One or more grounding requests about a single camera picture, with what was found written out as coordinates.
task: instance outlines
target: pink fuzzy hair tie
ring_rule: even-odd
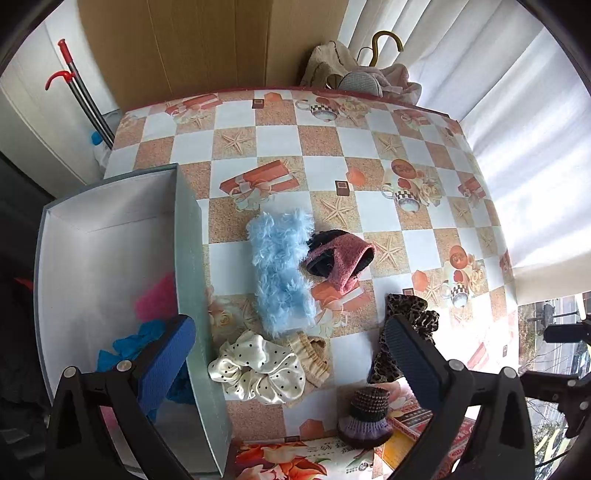
[[[315,233],[308,246],[306,270],[327,278],[341,295],[353,289],[357,276],[375,255],[372,244],[342,230]]]

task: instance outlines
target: mop handle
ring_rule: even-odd
[[[88,117],[88,120],[90,120],[90,123],[92,124],[92,126],[95,127],[97,132],[102,133],[102,129],[100,128],[100,125],[99,125],[96,117],[92,114],[92,112],[88,108],[88,105],[86,104],[86,102],[82,98],[82,95],[80,94],[80,92],[76,88],[76,82],[73,82],[74,74],[72,72],[68,72],[67,70],[60,70],[59,72],[55,72],[45,82],[45,90],[49,90],[49,87],[51,86],[53,79],[56,79],[58,77],[62,77],[66,81],[66,83],[68,84],[68,87],[70,87],[70,90],[72,91],[72,94],[74,94],[74,97],[76,98],[76,100],[78,101],[78,104],[80,105],[80,107],[82,108],[82,110],[84,111],[86,116]],[[103,137],[103,140],[105,141],[107,146],[109,148],[113,149],[113,142],[111,141],[111,139],[109,137],[104,137],[103,134],[101,135],[101,137]]]
[[[90,93],[86,89],[86,85],[82,81],[82,77],[80,76],[80,72],[78,72],[78,69],[76,68],[76,64],[74,63],[74,60],[72,59],[72,54],[70,53],[70,49],[68,48],[68,45],[66,44],[66,39],[62,38],[59,42],[57,42],[57,46],[60,47],[61,55],[64,57],[64,60],[65,60],[66,64],[68,65],[68,68],[72,72],[73,78],[76,81],[76,84],[78,85],[78,88],[80,90],[80,93],[82,94],[82,97],[84,98],[84,100],[86,101],[86,103],[90,107],[90,110],[92,111],[95,118],[98,120],[98,123],[100,124],[100,129],[98,129],[98,132],[101,134],[101,137],[103,137],[103,139],[105,139],[105,137],[109,138],[110,142],[106,142],[107,144],[109,144],[109,143],[112,144],[113,140],[115,139],[115,136],[114,136],[113,132],[111,131],[111,128],[109,127],[109,125],[107,124],[107,122],[105,121],[103,116],[101,115],[99,108],[95,104],[95,101],[92,99],[92,97],[90,96]]]
[[[66,39],[62,38],[57,43],[57,46],[60,47],[61,55],[64,57],[64,60],[66,61],[66,63],[68,65],[70,63],[74,63],[74,60],[72,60],[72,54],[70,53],[70,50],[68,49],[68,45],[66,45]]]

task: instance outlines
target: pink fuzzy item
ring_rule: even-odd
[[[115,412],[113,409],[111,407],[105,407],[101,405],[100,412],[103,414],[103,420],[105,421],[107,430],[110,432],[115,431],[119,427],[119,422],[117,422],[117,418],[115,417]]]
[[[357,235],[346,233],[312,250],[308,253],[306,263],[314,260],[325,250],[330,249],[334,249],[335,266],[330,272],[328,281],[333,284],[336,291],[341,295],[345,295],[353,290],[357,283],[357,278],[351,277],[351,275],[361,257],[367,250],[375,250],[375,247],[361,240]]]
[[[135,302],[135,314],[142,322],[168,320],[178,315],[174,272],[166,275]]]

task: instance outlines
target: checkered tablecloth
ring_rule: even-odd
[[[460,125],[434,112],[305,90],[220,92],[161,103],[127,112],[117,130],[106,176],[179,163],[195,191],[216,344],[245,328],[260,331],[245,229],[258,212],[239,210],[220,184],[276,160],[298,186],[273,193],[261,209],[299,207],[313,214],[318,231],[343,229],[374,243],[376,257],[359,276],[371,300],[324,316],[316,327],[315,334],[330,338],[332,372],[321,389],[294,406],[228,401],[236,437],[333,434],[351,392],[367,378],[384,297],[406,288],[440,313],[434,338],[446,358],[495,373],[502,365],[517,367],[511,265]],[[349,181],[348,197],[336,196],[335,180]],[[404,200],[414,203],[404,207]],[[469,293],[463,307],[452,304],[461,290],[456,281]]]

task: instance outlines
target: blue object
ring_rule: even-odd
[[[165,328],[162,320],[152,320],[143,323],[136,335],[114,341],[113,349],[117,352],[116,355],[100,350],[96,371],[106,372],[122,360],[135,360],[149,343],[162,336]],[[195,334],[195,322],[191,318],[186,318],[142,378],[138,386],[138,403],[150,420],[156,420],[156,411],[164,396],[176,403],[195,405],[185,362],[194,344]]]
[[[156,410],[167,396],[170,386],[195,343],[196,333],[195,322],[187,317],[139,381],[138,403],[145,414]]]
[[[437,413],[441,407],[441,382],[435,370],[400,325],[400,320],[389,319],[384,336],[392,358],[404,372],[420,406]]]
[[[308,254],[314,219],[297,209],[271,215],[262,212],[246,226],[257,276],[256,305],[265,331],[273,338],[315,325],[312,283],[298,266]]]
[[[93,134],[90,136],[90,139],[92,140],[92,144],[95,146],[103,143],[103,137],[101,137],[100,133],[98,132],[93,132]]]

